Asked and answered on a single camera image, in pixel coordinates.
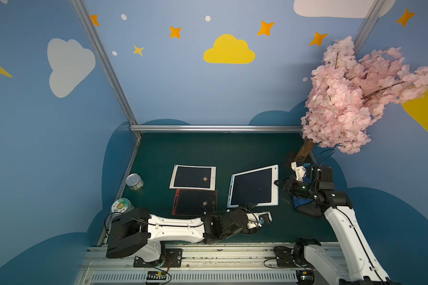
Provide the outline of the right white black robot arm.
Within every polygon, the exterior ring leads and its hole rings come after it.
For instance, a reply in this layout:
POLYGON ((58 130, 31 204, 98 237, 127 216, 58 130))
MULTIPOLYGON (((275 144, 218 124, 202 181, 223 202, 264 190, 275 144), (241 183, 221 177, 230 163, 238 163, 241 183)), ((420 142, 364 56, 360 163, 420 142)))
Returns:
POLYGON ((298 239, 292 259, 298 266, 312 266, 330 285, 395 285, 370 248, 355 216, 347 194, 335 190, 333 182, 314 180, 308 184, 291 176, 276 180, 281 190, 298 197, 311 199, 323 213, 341 247, 347 269, 325 253, 315 239, 298 239))

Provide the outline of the white blue drawing tablet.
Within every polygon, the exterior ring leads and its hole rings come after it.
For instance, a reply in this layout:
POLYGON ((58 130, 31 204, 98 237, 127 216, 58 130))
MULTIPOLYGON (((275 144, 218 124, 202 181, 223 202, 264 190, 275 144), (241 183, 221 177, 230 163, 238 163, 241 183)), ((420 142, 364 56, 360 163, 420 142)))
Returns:
POLYGON ((277 206, 279 190, 274 182, 278 180, 278 174, 278 165, 233 174, 227 207, 232 209, 243 204, 253 204, 256 207, 277 206))

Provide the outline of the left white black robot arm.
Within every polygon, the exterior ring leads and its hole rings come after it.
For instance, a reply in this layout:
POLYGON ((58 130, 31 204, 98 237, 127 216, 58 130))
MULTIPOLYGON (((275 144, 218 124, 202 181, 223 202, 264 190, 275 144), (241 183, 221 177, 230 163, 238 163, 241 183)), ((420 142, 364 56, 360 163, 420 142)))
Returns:
POLYGON ((165 242, 217 243, 239 233, 254 235, 271 221, 270 212, 244 207, 190 219, 163 218, 139 208, 112 219, 106 257, 135 255, 150 263, 164 258, 165 242))

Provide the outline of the blue wiping cloth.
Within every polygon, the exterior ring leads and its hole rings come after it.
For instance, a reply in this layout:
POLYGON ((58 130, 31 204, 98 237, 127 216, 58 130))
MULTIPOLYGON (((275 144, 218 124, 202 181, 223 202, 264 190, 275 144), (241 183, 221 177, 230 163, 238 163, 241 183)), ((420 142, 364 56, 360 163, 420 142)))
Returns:
POLYGON ((295 208, 311 203, 313 196, 310 193, 310 184, 295 180, 292 183, 292 196, 295 208))

